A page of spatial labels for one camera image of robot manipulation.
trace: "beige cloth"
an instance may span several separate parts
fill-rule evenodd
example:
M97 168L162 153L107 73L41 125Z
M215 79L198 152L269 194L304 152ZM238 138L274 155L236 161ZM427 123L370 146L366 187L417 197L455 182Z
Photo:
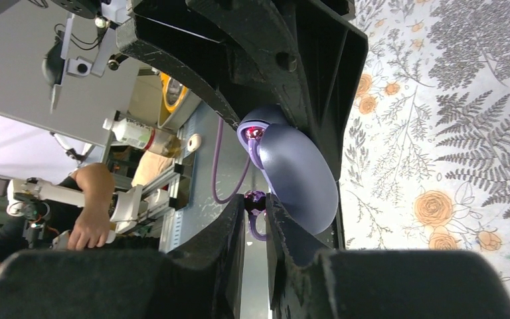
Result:
M162 171L167 169L173 162L172 158L166 158L146 151L139 161L137 170L132 180L132 186L146 185L156 178Z

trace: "yellow object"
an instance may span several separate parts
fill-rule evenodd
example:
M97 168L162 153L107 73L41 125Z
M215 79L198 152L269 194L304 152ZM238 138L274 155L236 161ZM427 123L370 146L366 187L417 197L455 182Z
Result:
M173 113L181 105L189 89L163 72L161 73L161 83L163 85L161 103L169 113Z

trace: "human hand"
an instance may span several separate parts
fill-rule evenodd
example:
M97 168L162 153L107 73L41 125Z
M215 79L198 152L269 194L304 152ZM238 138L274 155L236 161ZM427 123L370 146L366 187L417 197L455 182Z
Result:
M67 249L82 251L85 247L102 247L108 238L109 230L108 209L86 205L75 221Z

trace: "black shirt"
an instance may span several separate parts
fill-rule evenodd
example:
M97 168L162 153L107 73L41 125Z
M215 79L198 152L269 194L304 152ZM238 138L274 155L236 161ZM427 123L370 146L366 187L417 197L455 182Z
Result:
M71 177L67 177L59 183L59 186L75 189L81 191L77 183ZM75 220L81 214L81 207L67 205L56 201L45 201L50 205L51 218L47 225L53 227L63 233L67 230L72 230L75 225ZM23 231L25 228L24 217L12 217L8 220L0 230L0 263L7 257L28 248L28 242L23 238ZM56 234L52 233L49 236L44 236L44 240L51 243Z

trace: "roll of tape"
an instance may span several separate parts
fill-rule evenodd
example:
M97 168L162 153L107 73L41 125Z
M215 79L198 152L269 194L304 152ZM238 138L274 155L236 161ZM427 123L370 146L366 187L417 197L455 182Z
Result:
M196 151L202 144L202 138L198 134L194 134L189 138L189 143L187 143L187 150L189 152Z

